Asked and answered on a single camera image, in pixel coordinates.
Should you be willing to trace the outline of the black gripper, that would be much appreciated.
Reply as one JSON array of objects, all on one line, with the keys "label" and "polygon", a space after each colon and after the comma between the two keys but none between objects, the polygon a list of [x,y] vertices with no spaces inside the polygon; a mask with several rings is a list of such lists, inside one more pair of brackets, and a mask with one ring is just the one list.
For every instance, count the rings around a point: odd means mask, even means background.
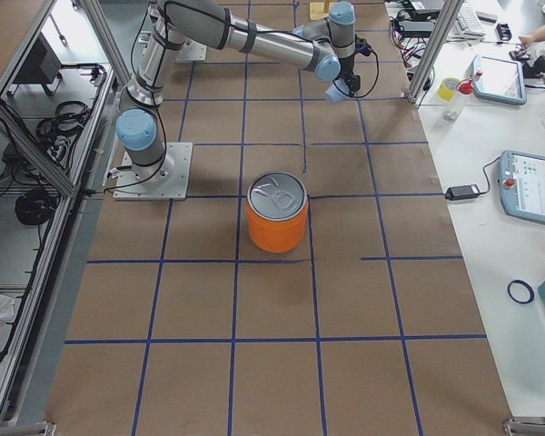
[{"label": "black gripper", "polygon": [[355,38],[345,47],[344,55],[344,83],[349,90],[349,96],[356,96],[361,89],[361,78],[355,73],[355,56],[369,57],[372,47],[365,38]]}]

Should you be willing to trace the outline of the person hand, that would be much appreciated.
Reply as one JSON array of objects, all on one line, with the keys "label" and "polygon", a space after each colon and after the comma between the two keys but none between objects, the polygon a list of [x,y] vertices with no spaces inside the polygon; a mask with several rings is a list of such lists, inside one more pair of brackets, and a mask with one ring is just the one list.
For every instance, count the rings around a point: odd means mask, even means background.
[{"label": "person hand", "polygon": [[535,32],[528,33],[526,35],[520,35],[519,41],[523,47],[529,47],[538,42],[545,41],[545,35],[541,33],[539,30],[537,30]]}]

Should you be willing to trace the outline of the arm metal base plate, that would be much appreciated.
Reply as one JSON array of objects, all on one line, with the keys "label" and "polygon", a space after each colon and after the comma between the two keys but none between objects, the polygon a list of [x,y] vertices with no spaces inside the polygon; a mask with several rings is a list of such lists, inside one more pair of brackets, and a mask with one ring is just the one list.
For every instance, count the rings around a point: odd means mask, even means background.
[{"label": "arm metal base plate", "polygon": [[129,166],[118,174],[118,188],[113,197],[117,201],[184,201],[187,196],[193,144],[168,142],[161,167],[133,165],[128,152],[124,152],[122,165]]}]

